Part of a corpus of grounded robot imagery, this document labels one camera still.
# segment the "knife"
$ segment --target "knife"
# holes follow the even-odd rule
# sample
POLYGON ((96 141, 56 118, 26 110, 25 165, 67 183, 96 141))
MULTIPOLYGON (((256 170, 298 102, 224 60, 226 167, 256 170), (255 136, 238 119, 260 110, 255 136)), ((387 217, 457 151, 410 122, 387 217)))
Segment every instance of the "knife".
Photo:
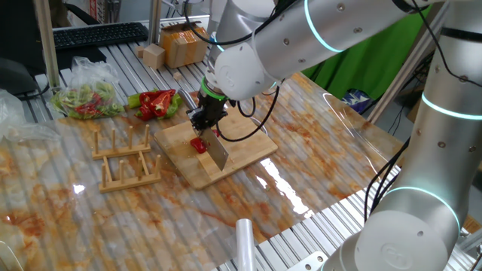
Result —
MULTIPOLYGON (((191 98, 189 93, 187 93, 185 90, 179 90, 178 93, 190 110, 197 109, 196 102, 191 98)), ((209 156, 216 163, 216 166, 218 166, 219 170, 222 171, 224 169, 224 166, 226 166, 229 153, 226 151, 226 148, 223 146, 223 144, 219 141, 216 134, 214 134, 211 129, 205 129, 202 131, 194 129, 194 132, 196 133, 197 137, 199 137, 203 142, 209 156)))
POLYGON ((209 156, 211 156, 211 158, 214 160, 219 170, 222 171, 224 166, 226 166, 227 157, 229 156, 226 148, 211 129, 200 131, 198 136, 203 142, 204 146, 206 146, 209 156))

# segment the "keyboard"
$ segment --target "keyboard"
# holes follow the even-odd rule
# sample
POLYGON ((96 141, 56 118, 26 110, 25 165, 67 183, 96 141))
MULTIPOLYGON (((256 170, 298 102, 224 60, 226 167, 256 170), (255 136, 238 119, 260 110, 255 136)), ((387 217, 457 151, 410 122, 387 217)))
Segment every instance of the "keyboard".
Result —
POLYGON ((69 49, 87 45, 109 45, 132 41, 147 41, 148 30, 141 23, 114 23, 56 30, 53 32, 55 49, 69 49))

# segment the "green backdrop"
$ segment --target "green backdrop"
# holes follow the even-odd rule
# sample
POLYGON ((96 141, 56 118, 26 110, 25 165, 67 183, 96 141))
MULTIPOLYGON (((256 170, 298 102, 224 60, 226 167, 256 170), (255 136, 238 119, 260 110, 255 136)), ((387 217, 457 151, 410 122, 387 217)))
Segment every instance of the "green backdrop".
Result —
MULTIPOLYGON (((429 8, 423 11, 424 15, 428 12, 429 8)), ((377 99, 403 65, 422 23, 419 14, 409 15, 303 73, 338 99, 349 89, 377 99)))

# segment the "chopped vegetables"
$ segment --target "chopped vegetables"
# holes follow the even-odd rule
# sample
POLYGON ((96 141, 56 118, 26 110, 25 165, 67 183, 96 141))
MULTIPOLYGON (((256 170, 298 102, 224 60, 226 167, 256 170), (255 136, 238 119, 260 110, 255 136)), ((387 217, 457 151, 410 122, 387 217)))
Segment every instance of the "chopped vegetables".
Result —
POLYGON ((148 121, 155 116, 156 115, 154 115, 154 112, 152 112, 147 105, 142 105, 136 113, 136 117, 143 121, 148 121))
POLYGON ((182 98, 179 94, 175 94, 171 99, 171 104, 167 109, 167 112, 162 117, 158 117, 159 120, 171 118, 177 112, 179 106, 182 104, 182 98))
MULTIPOLYGON (((156 91, 158 91, 158 89, 151 90, 152 93, 155 93, 156 91)), ((130 109, 138 108, 139 106, 141 106, 141 100, 140 100, 141 95, 142 93, 137 93, 127 97, 127 103, 130 109)))
MULTIPOLYGON (((131 97, 129 97, 129 104, 137 105, 131 97)), ((174 116, 178 107, 182 104, 182 99, 179 94, 175 93, 175 90, 156 90, 140 93, 135 97, 139 100, 139 104, 142 105, 136 113, 136 117, 144 121, 153 117, 157 117, 160 120, 170 118, 174 116)))
POLYGON ((148 106, 156 116, 163 117, 167 113, 170 104, 171 95, 169 93, 161 93, 154 101, 150 102, 148 106))
POLYGON ((83 84, 79 89, 60 91, 50 103, 55 110, 82 120, 113 117, 124 112, 124 107, 115 99, 114 87, 101 81, 92 85, 83 84))
MULTIPOLYGON (((217 137, 219 137, 219 131, 214 129, 213 130, 214 134, 216 134, 217 137)), ((196 137, 195 139, 191 139, 190 141, 191 146, 193 146, 198 154, 204 154, 207 151, 206 146, 204 145, 203 141, 196 137)))

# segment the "plastic bag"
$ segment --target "plastic bag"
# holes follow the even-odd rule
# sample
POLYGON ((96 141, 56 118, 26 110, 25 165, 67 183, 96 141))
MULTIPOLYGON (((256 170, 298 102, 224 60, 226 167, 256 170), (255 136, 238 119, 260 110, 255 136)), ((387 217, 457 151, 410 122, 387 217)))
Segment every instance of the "plastic bag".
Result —
POLYGON ((113 117, 124 112, 117 102, 114 86, 117 72, 107 63, 92 63, 85 57, 74 57, 73 78, 66 90, 59 91, 50 100, 50 106, 69 117, 88 120, 113 117))
POLYGON ((22 102, 7 90, 0 90, 0 142, 3 137, 13 142, 30 139, 60 139, 60 135, 46 126, 27 123, 22 102))

